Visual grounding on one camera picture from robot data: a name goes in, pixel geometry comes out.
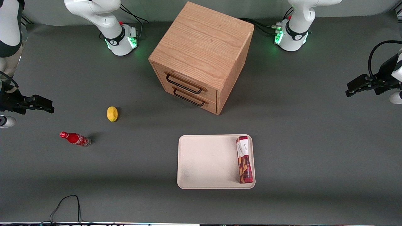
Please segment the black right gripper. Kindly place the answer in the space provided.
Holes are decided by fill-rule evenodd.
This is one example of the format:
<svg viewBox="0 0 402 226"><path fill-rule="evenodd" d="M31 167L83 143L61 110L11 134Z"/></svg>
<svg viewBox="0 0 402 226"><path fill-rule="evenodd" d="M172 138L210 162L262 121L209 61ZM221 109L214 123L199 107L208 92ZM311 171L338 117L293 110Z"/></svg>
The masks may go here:
<svg viewBox="0 0 402 226"><path fill-rule="evenodd" d="M20 108L19 105L25 102L25 96L21 94L18 88L8 84L1 83L0 92L0 111L16 112L25 115L26 109L42 110L50 114L54 113L52 101L43 96L33 95L28 98L28 104L25 108Z"/></svg>

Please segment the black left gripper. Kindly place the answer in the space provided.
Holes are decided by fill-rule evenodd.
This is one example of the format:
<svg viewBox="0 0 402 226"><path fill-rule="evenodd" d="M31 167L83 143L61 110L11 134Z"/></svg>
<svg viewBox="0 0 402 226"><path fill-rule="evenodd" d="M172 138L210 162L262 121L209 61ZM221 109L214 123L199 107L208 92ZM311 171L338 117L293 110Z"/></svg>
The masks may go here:
<svg viewBox="0 0 402 226"><path fill-rule="evenodd" d="M386 62L382 63L378 73L375 74L378 83L369 75L362 74L358 76L354 83L347 84L346 97L362 92L373 90L376 95L381 95L388 90L399 89L401 90L401 82L393 77L391 74L397 66L398 54L395 54Z"/></svg>

